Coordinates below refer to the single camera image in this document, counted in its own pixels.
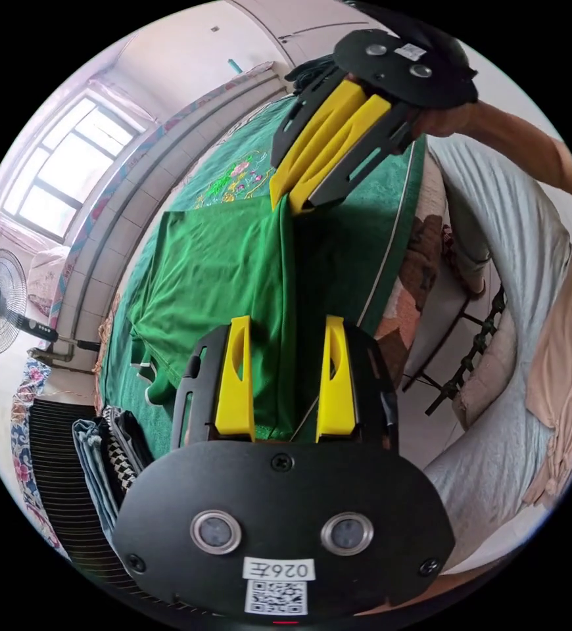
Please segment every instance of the window frame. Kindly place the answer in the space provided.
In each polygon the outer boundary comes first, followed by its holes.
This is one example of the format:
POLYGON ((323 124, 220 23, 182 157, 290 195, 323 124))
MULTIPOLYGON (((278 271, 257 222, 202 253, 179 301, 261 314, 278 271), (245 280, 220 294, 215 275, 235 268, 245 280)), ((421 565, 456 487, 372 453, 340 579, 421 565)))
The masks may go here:
MULTIPOLYGON (((90 90, 85 90, 82 93, 80 93, 77 98, 71 101, 71 103, 66 108, 64 108, 58 116, 54 117, 51 120, 50 124, 47 124, 46 126, 43 127, 41 134, 39 134, 39 140, 37 140, 26 152, 26 156, 24 157, 23 160, 20 161, 19 165, 17 166, 16 173, 10 178, 8 185, 5 187, 5 190, 3 191, 3 194, 1 195, 0 213, 2 216, 60 245, 63 245, 65 243, 67 235, 71 232, 74 226, 74 223, 76 222, 76 220, 78 219, 78 216, 80 215, 80 211, 87 204, 87 199, 85 199, 84 202, 79 202, 78 200, 74 199, 70 195, 63 193, 62 191, 53 187, 47 182, 44 182, 42 179, 40 179, 39 173, 42 171, 47 161, 50 160, 53 154, 59 149, 59 147, 62 145, 64 140, 71 134, 75 135, 78 139, 87 143, 89 146, 93 147, 94 149, 99 151, 102 155, 111 159, 113 163, 115 163, 115 161, 118 160, 119 157, 122 155, 122 152, 125 151, 126 148, 129 147, 132 143, 134 143, 135 140, 139 138, 144 133, 145 130, 143 129, 142 125, 140 125, 137 121, 130 119, 128 116, 122 116, 121 114, 117 113, 116 110, 111 109, 109 105, 110 104, 106 104, 105 100, 102 99, 95 92, 92 92, 90 90), (58 143, 58 145, 54 149, 50 149, 47 145, 44 144, 45 138, 47 138, 47 136, 55 129, 55 127, 59 125, 64 120, 64 118, 68 116, 71 113, 71 111, 74 108, 76 108, 84 100, 91 101, 92 103, 95 104, 95 106, 89 112, 84 114, 74 124, 73 128, 64 136, 64 138, 58 143), (109 120, 113 121, 116 125, 120 126, 126 133, 128 133, 131 136, 131 139, 124 145, 123 149, 116 156, 113 156, 110 153, 110 151, 107 151, 100 145, 96 144, 96 142, 90 140, 84 134, 76 131, 76 127, 87 116, 89 116, 92 112, 95 112, 95 111, 98 111, 103 116, 106 116, 109 120), (47 152, 48 155, 43 161, 43 163, 41 164, 41 166, 36 170, 36 174, 34 178, 32 179, 32 182, 29 184, 29 186, 25 190, 25 193, 18 204, 16 212, 10 213, 7 210, 5 210, 6 200, 8 199, 8 196, 10 195, 12 188, 16 185, 16 182, 18 181, 18 178, 20 177, 23 169, 25 168, 27 163, 30 161, 32 155, 37 149, 42 149, 43 151, 47 152), (34 223, 33 221, 30 221, 29 219, 26 219, 25 217, 21 216, 20 214, 21 209, 23 208, 30 194, 30 191, 35 186, 41 189, 42 191, 49 193, 50 195, 60 200, 61 202, 67 204, 69 207, 73 208, 74 210, 73 216, 71 217, 71 220, 69 221, 64 231, 64 234, 62 235, 55 234, 51 232, 50 230, 47 230, 46 228, 42 227, 41 225, 38 225, 34 223)), ((105 174, 108 173, 108 171, 112 168, 113 168, 113 165, 109 166, 109 168, 105 171, 105 174)))

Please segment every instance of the label sticker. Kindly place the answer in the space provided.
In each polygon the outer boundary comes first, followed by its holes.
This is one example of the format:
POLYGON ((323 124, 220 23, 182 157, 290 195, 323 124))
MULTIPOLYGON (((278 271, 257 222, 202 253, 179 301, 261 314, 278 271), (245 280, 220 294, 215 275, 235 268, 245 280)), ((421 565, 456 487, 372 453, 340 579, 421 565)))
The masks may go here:
POLYGON ((314 559, 257 559, 245 557, 242 578, 247 580, 305 582, 314 580, 314 559))
POLYGON ((423 48, 414 46, 413 44, 405 44, 400 48, 396 48, 395 52, 411 61, 418 61, 419 58, 426 53, 423 48))
POLYGON ((285 580, 249 580, 245 613, 271 616, 307 616, 308 583, 285 580))

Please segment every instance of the beige cloth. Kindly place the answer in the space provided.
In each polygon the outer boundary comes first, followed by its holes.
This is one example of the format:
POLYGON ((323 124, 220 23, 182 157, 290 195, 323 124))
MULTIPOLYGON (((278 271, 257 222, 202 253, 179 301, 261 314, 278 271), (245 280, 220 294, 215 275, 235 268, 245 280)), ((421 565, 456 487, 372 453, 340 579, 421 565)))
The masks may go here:
POLYGON ((506 307, 498 328, 452 402, 453 412, 465 432, 505 390, 516 367, 516 329, 506 307))
POLYGON ((527 382, 526 405, 554 434, 523 501, 551 505, 572 473, 572 262, 540 333, 527 382))

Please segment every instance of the human hand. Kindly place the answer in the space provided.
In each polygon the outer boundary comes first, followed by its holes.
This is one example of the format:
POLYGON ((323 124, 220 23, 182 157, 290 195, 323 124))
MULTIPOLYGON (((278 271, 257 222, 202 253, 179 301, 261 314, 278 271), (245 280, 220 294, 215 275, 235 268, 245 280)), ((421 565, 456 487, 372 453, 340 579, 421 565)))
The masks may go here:
POLYGON ((413 124, 414 139, 423 133, 440 138, 464 133, 470 127, 474 110, 474 103, 450 110, 424 110, 413 124))

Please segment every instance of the gripper camera lens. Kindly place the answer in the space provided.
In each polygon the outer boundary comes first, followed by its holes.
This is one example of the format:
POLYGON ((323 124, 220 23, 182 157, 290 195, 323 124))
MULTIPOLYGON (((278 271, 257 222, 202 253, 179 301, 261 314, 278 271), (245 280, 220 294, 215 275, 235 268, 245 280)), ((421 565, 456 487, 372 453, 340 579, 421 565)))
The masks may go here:
POLYGON ((195 545, 207 554, 228 554, 242 541, 240 524, 222 511, 203 511, 193 520, 190 535, 195 545))
POLYGON ((321 531, 321 543, 332 554, 351 557, 363 552, 373 539, 373 525, 359 513, 341 513, 328 520, 321 531))

